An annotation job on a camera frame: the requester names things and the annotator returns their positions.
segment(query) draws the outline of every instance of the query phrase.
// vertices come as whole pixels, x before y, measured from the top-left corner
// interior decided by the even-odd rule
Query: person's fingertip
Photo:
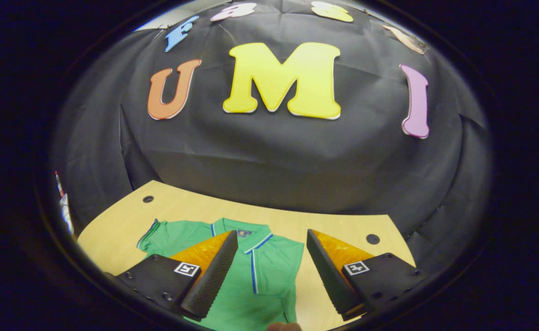
[[[298,323],[288,323],[284,325],[280,331],[303,331]]]
[[[284,327],[285,325],[286,324],[282,322],[271,323],[270,325],[268,325],[265,331],[282,331],[282,327]]]

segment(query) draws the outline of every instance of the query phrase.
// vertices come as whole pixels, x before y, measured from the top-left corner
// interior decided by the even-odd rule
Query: yellow letter
[[[310,4],[312,5],[312,11],[314,11],[316,15],[338,19],[343,22],[353,22],[353,17],[349,16],[348,11],[344,8],[327,4],[322,1],[313,1]]]
[[[252,113],[257,100],[251,96],[251,80],[269,111],[276,111],[288,90],[298,81],[296,95],[288,102],[293,115],[335,120],[341,107],[335,102],[333,62],[341,52],[335,46],[305,42],[284,64],[261,42],[236,46],[231,96],[223,103],[227,113]]]

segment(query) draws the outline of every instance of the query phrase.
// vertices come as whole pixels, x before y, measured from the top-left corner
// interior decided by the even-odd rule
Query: pink letter
[[[400,70],[408,79],[408,117],[402,121],[402,132],[409,136],[425,139],[429,136],[427,126],[427,78],[415,69],[401,64]]]
[[[249,15],[250,13],[255,11],[253,10],[255,6],[257,6],[257,4],[252,4],[252,3],[230,6],[228,8],[221,10],[220,13],[217,13],[217,15],[214,15],[210,20],[221,21],[229,17],[240,17],[240,16]]]

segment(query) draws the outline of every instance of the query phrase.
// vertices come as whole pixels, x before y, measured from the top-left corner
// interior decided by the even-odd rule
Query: light wood tabletop
[[[153,200],[144,202],[147,196]],[[137,248],[137,241],[156,218],[160,222],[213,223],[222,217],[267,224],[272,233],[305,244],[307,230],[311,228],[375,256],[393,253],[415,266],[406,242],[387,215],[347,216],[270,209],[208,197],[155,181],[102,212],[82,231],[78,244],[102,271],[117,275],[143,260],[146,253]],[[379,243],[368,243],[368,234],[377,235]],[[351,322],[343,322],[335,311],[307,249],[296,287],[296,313],[303,330],[324,331]]]

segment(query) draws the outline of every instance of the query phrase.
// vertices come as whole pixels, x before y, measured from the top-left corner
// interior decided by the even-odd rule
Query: orange letter u
[[[178,87],[175,89],[175,96],[170,103],[163,103],[162,98],[165,80],[171,75],[173,70],[171,68],[163,69],[151,77],[151,89],[149,90],[149,97],[147,99],[147,111],[153,119],[171,119],[182,111],[184,105],[186,105],[186,100],[188,99],[188,92],[190,91],[190,83],[192,82],[194,69],[196,69],[200,63],[202,63],[201,60],[193,59],[179,65]]]

